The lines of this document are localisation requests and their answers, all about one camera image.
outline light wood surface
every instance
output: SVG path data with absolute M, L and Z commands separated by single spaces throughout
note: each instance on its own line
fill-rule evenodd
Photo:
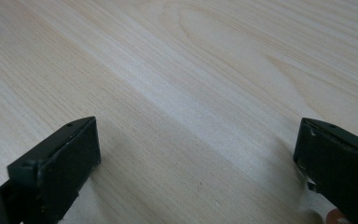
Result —
M 66 223 L 324 223 L 302 117 L 358 135 L 358 0 L 0 0 L 0 184 L 66 122 L 103 162 Z

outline table surface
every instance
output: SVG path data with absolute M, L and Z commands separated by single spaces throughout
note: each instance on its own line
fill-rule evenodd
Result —
M 0 0 L 0 184 L 95 116 L 66 223 L 324 223 L 301 118 L 358 135 L 358 0 Z

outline black clamp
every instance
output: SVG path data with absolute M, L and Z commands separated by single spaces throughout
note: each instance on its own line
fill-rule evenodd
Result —
M 0 224 L 57 223 L 100 163 L 96 119 L 64 125 L 7 167 Z
M 302 119 L 293 157 L 309 189 L 358 224 L 358 136 L 336 125 Z

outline wood grain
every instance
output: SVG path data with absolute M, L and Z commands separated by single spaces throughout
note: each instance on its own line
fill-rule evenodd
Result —
M 0 0 L 0 184 L 91 115 L 62 223 L 324 223 L 291 158 L 302 117 L 358 135 L 358 0 Z

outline wooden table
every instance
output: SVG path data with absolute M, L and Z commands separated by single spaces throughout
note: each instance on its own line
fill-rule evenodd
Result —
M 323 223 L 302 117 L 358 135 L 358 0 L 0 0 L 0 184 L 66 122 L 103 163 L 66 223 Z

